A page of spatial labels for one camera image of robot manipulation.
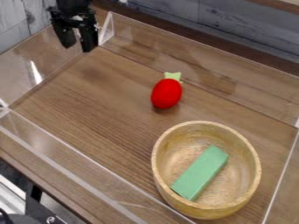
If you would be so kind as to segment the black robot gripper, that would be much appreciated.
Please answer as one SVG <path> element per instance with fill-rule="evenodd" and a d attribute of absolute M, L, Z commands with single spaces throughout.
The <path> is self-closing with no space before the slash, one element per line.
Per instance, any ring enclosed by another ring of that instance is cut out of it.
<path fill-rule="evenodd" d="M 96 28 L 96 12 L 90 8 L 92 0 L 56 0 L 56 5 L 47 11 L 51 13 L 51 23 L 66 48 L 76 44 L 76 37 L 71 28 L 79 28 L 80 44 L 84 53 L 99 45 L 99 30 Z"/>

